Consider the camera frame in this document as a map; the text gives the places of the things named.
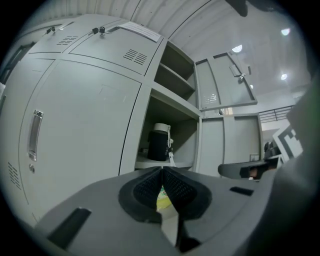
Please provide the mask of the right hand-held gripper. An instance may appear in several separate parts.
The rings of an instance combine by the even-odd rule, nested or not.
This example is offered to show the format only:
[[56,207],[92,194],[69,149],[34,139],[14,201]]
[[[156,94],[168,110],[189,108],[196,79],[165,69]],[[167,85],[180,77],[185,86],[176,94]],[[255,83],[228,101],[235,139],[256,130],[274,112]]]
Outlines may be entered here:
[[301,142],[291,124],[286,121],[281,127],[266,131],[266,162],[250,161],[220,164],[218,173],[229,179],[259,180],[268,170],[278,169],[303,152]]

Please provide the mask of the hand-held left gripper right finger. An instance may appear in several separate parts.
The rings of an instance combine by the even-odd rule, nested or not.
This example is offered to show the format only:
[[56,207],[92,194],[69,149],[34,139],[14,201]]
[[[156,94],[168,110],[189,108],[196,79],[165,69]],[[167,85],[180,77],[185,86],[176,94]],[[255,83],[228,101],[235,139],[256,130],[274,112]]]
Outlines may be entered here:
[[178,212],[180,236],[177,247],[163,240],[166,256],[262,255],[270,244],[272,172],[255,182],[164,167],[162,184]]

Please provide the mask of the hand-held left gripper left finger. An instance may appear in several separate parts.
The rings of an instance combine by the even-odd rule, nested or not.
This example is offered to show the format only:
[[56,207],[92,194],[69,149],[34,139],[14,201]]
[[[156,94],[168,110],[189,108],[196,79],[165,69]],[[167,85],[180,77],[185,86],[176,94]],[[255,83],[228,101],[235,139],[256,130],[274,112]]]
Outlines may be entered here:
[[160,167],[94,182],[48,213],[35,230],[63,256],[177,256],[161,229]]

